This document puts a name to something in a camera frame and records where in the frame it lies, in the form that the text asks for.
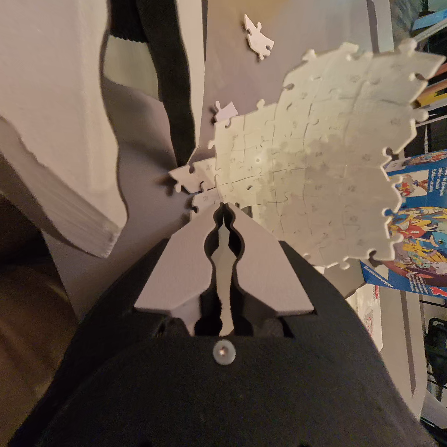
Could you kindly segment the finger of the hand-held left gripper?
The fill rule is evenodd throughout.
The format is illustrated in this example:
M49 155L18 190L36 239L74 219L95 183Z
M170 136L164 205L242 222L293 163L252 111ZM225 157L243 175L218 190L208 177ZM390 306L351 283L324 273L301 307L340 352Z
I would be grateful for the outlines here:
M0 2L1 194L99 258L127 221L102 95L108 1Z
M198 144L203 111L205 45L203 2L140 1L140 19L157 74L177 166Z

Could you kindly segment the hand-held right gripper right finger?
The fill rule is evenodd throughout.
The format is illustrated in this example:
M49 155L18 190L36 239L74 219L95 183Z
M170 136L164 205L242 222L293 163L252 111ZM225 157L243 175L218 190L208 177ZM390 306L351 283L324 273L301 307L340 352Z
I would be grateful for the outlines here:
M277 238L233 204L225 204L232 267L230 309L235 331L261 331L267 320L314 313Z

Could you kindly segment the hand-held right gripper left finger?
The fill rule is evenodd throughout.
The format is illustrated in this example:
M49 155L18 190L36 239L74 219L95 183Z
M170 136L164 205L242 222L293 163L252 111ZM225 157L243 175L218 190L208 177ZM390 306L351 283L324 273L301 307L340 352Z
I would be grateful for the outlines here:
M190 335L205 315L201 295L215 279L215 266L206 242L219 234L222 204L214 204L173 233L135 302L141 312L183 321Z

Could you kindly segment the white puzzle piece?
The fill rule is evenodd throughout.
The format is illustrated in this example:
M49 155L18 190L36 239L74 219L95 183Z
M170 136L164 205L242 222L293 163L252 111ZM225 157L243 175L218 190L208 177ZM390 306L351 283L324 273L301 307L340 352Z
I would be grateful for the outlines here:
M201 193L198 193L193 197L191 202L193 210L191 213L193 217L195 217L196 215L204 212L209 207L220 203L221 197L217 188L202 191Z
M185 189L188 193L199 193L216 187L216 158L208 158L184 165L168 172L175 181L174 190L180 193Z
M244 28L247 32L246 38L249 48L258 55L258 59L263 61L271 55L274 47L274 41L266 37L262 32L262 25L258 22L256 25L251 21L247 14L244 14Z
M238 111L233 102L228 103L222 108L220 102L218 100L215 101L214 123L224 122L228 126L231 119L237 115Z

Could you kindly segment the assembled white puzzle sheet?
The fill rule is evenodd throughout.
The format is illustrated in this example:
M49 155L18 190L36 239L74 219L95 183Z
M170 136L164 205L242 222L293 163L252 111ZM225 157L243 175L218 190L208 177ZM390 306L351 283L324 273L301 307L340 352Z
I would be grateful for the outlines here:
M394 51L359 53L345 42L309 50L276 103L216 123L215 185L311 264L394 259L391 213L402 197L384 170L426 120L413 103L445 61L406 39Z

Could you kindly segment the blue puzzle box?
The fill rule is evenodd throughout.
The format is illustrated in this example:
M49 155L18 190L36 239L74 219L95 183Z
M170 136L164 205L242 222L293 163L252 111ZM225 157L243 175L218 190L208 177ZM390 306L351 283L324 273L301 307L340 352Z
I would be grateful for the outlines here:
M429 152L389 162L391 180L403 198L388 231L402 235L392 261L361 262L366 283L447 298L447 152Z

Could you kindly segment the black object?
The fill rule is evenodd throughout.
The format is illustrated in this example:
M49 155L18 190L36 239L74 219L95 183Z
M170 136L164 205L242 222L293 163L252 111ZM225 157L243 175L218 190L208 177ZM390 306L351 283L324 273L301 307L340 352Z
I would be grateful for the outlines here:
M447 383L447 322L431 318L428 332L424 337L424 349L431 366L435 383L445 387Z

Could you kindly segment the blue book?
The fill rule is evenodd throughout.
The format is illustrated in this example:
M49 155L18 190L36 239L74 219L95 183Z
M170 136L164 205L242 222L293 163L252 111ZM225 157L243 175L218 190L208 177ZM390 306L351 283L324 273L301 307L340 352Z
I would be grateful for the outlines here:
M411 37L447 18L446 0L420 0L417 5L418 15L410 29Z

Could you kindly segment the yellow book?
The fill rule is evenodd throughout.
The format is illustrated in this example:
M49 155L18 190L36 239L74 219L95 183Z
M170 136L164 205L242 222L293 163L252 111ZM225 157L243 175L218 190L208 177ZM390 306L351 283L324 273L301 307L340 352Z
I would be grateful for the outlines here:
M427 87L417 97L416 107L425 107L447 97L447 63L444 63L435 75L428 80Z

